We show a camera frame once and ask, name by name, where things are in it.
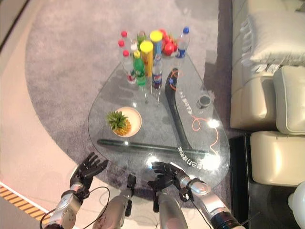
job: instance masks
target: pineapple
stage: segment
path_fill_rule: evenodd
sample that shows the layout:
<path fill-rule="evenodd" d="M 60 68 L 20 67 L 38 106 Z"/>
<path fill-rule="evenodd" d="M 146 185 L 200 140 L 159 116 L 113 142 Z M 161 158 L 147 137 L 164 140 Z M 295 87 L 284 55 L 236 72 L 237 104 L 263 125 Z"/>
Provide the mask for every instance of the pineapple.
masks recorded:
<path fill-rule="evenodd" d="M 109 123 L 111 130 L 120 136 L 128 134 L 132 128 L 127 117 L 122 114 L 122 111 L 109 112 L 107 114 L 107 122 Z"/>

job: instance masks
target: glass table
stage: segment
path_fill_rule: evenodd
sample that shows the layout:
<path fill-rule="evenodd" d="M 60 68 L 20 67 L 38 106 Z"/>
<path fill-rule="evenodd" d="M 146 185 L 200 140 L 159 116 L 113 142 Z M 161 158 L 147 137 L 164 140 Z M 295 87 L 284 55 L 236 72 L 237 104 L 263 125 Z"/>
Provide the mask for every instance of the glass table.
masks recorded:
<path fill-rule="evenodd" d="M 174 61 L 163 58 L 163 85 L 158 90 L 151 88 L 150 80 L 145 87 L 129 84 L 119 64 L 90 110 L 90 139 L 101 155 L 143 180 L 154 180 L 151 162 L 163 161 L 215 187 L 228 172 L 228 139 L 213 95 L 203 87 L 189 56 L 179 70 L 173 69 Z M 139 132 L 128 138 L 116 135 L 106 122 L 108 112 L 126 106 L 142 117 Z"/>

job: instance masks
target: plate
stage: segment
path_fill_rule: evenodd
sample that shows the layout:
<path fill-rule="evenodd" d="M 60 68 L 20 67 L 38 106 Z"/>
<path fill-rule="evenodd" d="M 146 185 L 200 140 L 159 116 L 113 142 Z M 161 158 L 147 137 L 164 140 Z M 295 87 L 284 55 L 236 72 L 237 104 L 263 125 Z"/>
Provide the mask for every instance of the plate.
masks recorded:
<path fill-rule="evenodd" d="M 114 132 L 117 136 L 120 137 L 131 137 L 134 136 L 137 132 L 139 132 L 141 125 L 142 125 L 142 117 L 140 113 L 130 106 L 124 106 L 116 111 L 122 111 L 122 114 L 128 118 L 128 121 L 130 122 L 130 125 L 132 126 L 131 130 L 128 134 L 121 136 L 118 135 L 116 132 Z"/>

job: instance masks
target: floor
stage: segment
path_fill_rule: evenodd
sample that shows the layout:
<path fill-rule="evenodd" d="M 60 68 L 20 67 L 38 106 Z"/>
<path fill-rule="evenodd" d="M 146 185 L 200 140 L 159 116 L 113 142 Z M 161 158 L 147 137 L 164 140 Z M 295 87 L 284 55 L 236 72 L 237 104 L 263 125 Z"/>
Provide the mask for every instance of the floor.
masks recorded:
<path fill-rule="evenodd" d="M 0 56 L 1 80 L 1 151 L 0 181 L 21 193 L 31 201 L 51 210 L 68 189 L 70 175 L 76 164 L 55 144 L 41 125 L 29 98 L 25 81 L 25 47 L 31 24 L 42 1 L 31 0 L 2 49 Z M 111 198 L 119 190 L 94 179 L 91 188 L 108 186 Z M 82 228 L 94 219 L 106 202 L 103 191 L 96 191 L 84 201 L 76 226 Z M 133 199 L 132 215 L 123 228 L 155 228 L 159 216 L 152 211 L 152 202 Z M 0 228 L 33 228 L 35 222 L 7 207 L 0 201 L 0 210 L 11 211 L 10 216 L 0 218 Z M 183 209 L 189 228 L 208 228 L 195 209 Z"/>

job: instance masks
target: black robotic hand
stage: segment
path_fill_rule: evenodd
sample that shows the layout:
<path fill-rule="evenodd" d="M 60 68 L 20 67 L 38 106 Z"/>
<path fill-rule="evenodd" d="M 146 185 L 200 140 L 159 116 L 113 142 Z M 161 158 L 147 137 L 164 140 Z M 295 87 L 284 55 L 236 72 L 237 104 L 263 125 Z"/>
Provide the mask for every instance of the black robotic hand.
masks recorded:
<path fill-rule="evenodd" d="M 176 166 L 164 162 L 152 162 L 152 169 L 155 173 L 160 173 L 155 181 L 149 181 L 148 185 L 154 190 L 162 190 L 174 184 L 177 189 L 180 189 L 179 180 L 186 176 L 186 173 Z"/>
<path fill-rule="evenodd" d="M 94 152 L 90 153 L 81 164 L 78 165 L 70 179 L 70 187 L 75 183 L 82 183 L 89 190 L 93 177 L 102 172 L 108 165 L 108 160 L 100 163 Z"/>

